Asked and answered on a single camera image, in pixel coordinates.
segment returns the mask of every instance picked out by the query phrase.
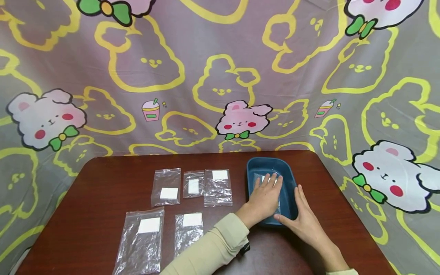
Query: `clear plastic bag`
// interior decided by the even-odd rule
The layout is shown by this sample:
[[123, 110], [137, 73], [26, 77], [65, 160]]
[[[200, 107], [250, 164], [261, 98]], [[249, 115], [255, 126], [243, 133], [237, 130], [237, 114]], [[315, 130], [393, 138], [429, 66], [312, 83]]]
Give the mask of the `clear plastic bag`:
[[[261, 183], [264, 180], [264, 177], [265, 177], [265, 175], [254, 173], [253, 174], [253, 180], [254, 180], [253, 184], [254, 184], [254, 186], [257, 183], [257, 179], [260, 179], [260, 185], [261, 185]], [[278, 197], [278, 208], [275, 210], [274, 214], [281, 214], [281, 207], [280, 207], [280, 203], [279, 203], [279, 197]]]
[[205, 170], [204, 206], [232, 206], [229, 169]]
[[165, 209], [127, 212], [113, 275], [161, 271]]
[[203, 236], [202, 213], [176, 215], [174, 258]]
[[151, 192], [151, 207], [180, 204], [180, 178], [180, 168], [156, 170]]
[[183, 173], [183, 197], [201, 197], [204, 193], [205, 171], [187, 171]]

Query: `wrinkled plastic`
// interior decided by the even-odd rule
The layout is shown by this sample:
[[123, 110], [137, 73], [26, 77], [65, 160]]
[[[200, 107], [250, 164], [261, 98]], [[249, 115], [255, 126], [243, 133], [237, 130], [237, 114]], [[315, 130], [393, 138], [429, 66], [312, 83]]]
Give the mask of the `wrinkled plastic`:
[[[205, 188], [204, 178], [204, 170], [185, 172], [183, 174], [183, 197], [195, 198], [203, 196]], [[193, 181], [198, 182], [198, 188], [196, 188], [197, 192], [195, 192], [194, 187], [191, 186], [193, 184]]]
[[[253, 184], [254, 184], [254, 186], [257, 183], [257, 179], [260, 179], [260, 185], [261, 185], [263, 183], [264, 177], [265, 177], [265, 175], [254, 173], [253, 174], [253, 178], [254, 178], [254, 183]], [[278, 197], [278, 208], [275, 210], [274, 214], [281, 214], [281, 207], [280, 207], [280, 203], [279, 203], [279, 197]]]
[[[161, 271], [161, 246], [165, 209], [127, 212], [113, 275], [150, 274]], [[158, 232], [139, 233], [141, 220], [160, 218]]]
[[[213, 178], [213, 172], [226, 171], [227, 179]], [[204, 206], [232, 206], [232, 189], [229, 169], [205, 170]]]
[[[151, 192], [151, 207], [180, 204], [181, 169], [161, 169], [154, 172], [153, 190]], [[175, 197], [167, 197], [169, 191], [176, 191]]]
[[182, 215], [176, 215], [176, 233], [174, 235], [174, 258], [177, 258], [186, 248], [203, 236], [203, 221], [201, 225], [184, 226]]

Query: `fabric backdrop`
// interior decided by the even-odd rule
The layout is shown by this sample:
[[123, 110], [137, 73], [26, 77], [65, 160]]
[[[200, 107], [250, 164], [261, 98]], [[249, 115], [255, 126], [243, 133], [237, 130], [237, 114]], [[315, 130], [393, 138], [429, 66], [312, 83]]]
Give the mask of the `fabric backdrop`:
[[438, 274], [438, 12], [0, 0], [0, 273], [91, 158], [306, 149], [397, 274]]

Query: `human hand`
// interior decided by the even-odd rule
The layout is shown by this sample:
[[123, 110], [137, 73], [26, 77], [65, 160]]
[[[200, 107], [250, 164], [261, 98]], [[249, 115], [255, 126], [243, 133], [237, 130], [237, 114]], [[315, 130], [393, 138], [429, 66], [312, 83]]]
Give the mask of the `human hand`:
[[274, 215], [274, 218], [319, 252], [331, 241], [310, 209], [301, 185], [295, 187], [295, 202], [298, 207], [296, 220], [290, 220], [279, 214]]
[[260, 185], [260, 178], [255, 181], [254, 189], [249, 201], [245, 203], [236, 215], [242, 220], [248, 229], [275, 213], [278, 208], [278, 197], [282, 187], [282, 176], [276, 178], [266, 174]]
[[274, 218], [287, 226], [301, 240], [316, 249], [321, 255], [327, 272], [348, 270], [339, 248], [324, 232], [321, 224], [308, 205], [302, 186], [295, 187], [295, 202], [298, 206], [298, 218], [290, 220], [283, 215], [275, 214]]

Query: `drink cup illustration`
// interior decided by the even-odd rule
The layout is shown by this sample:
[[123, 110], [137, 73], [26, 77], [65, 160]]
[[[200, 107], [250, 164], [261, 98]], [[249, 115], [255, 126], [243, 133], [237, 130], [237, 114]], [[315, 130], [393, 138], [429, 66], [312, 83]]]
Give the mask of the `drink cup illustration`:
[[330, 109], [333, 107], [334, 103], [336, 99], [333, 100], [327, 100], [326, 102], [324, 102], [318, 109], [318, 111], [316, 112], [315, 118], [317, 117], [323, 117], [325, 116], [328, 111], [330, 111]]
[[159, 120], [159, 103], [158, 99], [147, 101], [142, 105], [143, 117], [146, 121]]

